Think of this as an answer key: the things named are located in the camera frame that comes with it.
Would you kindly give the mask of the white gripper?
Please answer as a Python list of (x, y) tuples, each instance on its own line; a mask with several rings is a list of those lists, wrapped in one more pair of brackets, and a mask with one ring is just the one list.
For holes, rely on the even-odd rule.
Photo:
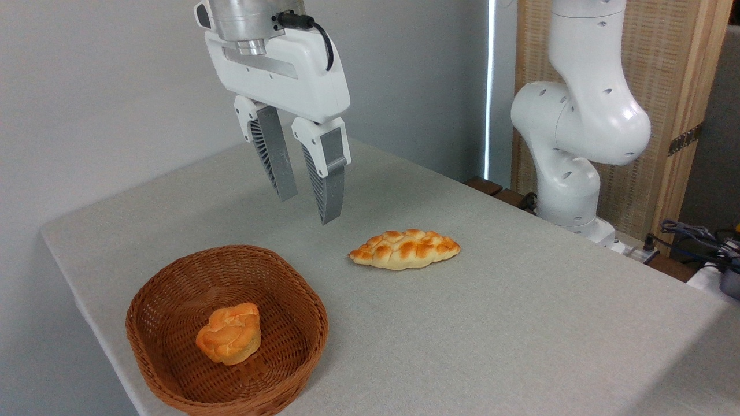
[(276, 108), (300, 116), (291, 127), (302, 144), (321, 223), (338, 218), (345, 166), (352, 161), (345, 124), (338, 117), (350, 106), (340, 58), (336, 55), (326, 70), (324, 39), (316, 31), (285, 29), (266, 41), (264, 55), (241, 55), (212, 31), (205, 32), (205, 42), (225, 89), (238, 94), (234, 108), (243, 136), (254, 144), (280, 200), (298, 190)]

